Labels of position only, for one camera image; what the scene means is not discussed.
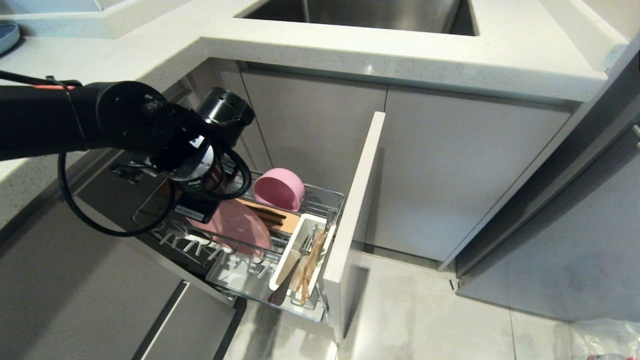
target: robotic arm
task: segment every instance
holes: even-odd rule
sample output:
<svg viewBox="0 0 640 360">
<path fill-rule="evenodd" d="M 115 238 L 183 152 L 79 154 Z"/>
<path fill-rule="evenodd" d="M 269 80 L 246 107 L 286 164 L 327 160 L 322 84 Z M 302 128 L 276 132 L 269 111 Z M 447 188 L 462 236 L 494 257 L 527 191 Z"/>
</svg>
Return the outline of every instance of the robotic arm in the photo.
<svg viewBox="0 0 640 360">
<path fill-rule="evenodd" d="M 196 111 L 168 102 L 135 81 L 92 83 L 29 78 L 0 71 L 0 79 L 32 86 L 0 86 L 0 161 L 60 154 L 58 172 L 65 199 L 88 225 L 114 236 L 133 236 L 174 211 L 208 222 L 220 200 L 241 196 L 251 173 L 232 148 L 255 115 L 235 94 L 213 88 Z M 183 192 L 163 217 L 134 232 L 112 231 L 88 219 L 73 202 L 65 175 L 66 152 L 112 147 L 139 154 L 135 167 L 169 179 Z M 234 163 L 233 171 L 222 159 Z M 241 173 L 243 185 L 227 192 Z"/>
</svg>

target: sink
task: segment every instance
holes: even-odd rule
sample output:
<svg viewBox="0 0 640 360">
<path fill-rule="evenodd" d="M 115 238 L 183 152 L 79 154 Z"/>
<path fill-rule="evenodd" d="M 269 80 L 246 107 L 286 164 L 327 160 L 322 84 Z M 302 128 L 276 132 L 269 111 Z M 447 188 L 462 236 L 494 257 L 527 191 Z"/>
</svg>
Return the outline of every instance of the sink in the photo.
<svg viewBox="0 0 640 360">
<path fill-rule="evenodd" d="M 476 35 L 468 0 L 269 0 L 244 18 Z"/>
</svg>

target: blue bowl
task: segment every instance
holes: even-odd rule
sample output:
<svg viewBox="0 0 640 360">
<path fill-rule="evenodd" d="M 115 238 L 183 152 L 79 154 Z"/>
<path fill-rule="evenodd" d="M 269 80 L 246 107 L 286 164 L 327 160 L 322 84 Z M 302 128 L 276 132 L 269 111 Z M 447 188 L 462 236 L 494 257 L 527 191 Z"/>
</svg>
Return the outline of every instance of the blue bowl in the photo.
<svg viewBox="0 0 640 360">
<path fill-rule="evenodd" d="M 18 40 L 20 40 L 20 29 L 18 25 L 0 25 L 0 55 L 11 49 Z"/>
</svg>

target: plastic bag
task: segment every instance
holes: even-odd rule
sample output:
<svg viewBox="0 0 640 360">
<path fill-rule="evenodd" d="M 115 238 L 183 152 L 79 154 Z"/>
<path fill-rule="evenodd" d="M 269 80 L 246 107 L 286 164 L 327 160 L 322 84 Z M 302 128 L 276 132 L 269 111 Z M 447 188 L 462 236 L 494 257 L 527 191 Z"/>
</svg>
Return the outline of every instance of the plastic bag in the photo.
<svg viewBox="0 0 640 360">
<path fill-rule="evenodd" d="M 573 360 L 640 358 L 640 323 L 601 319 L 569 328 Z"/>
</svg>

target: tile floor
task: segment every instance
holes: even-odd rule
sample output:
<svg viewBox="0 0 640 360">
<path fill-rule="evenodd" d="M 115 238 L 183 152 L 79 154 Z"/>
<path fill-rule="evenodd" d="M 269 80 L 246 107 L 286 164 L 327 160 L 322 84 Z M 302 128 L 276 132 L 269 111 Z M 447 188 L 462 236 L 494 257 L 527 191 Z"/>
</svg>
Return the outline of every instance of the tile floor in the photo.
<svg viewBox="0 0 640 360">
<path fill-rule="evenodd" d="M 462 297 L 452 273 L 364 254 L 369 278 L 347 338 L 250 302 L 225 360 L 570 359 L 568 326 Z"/>
</svg>

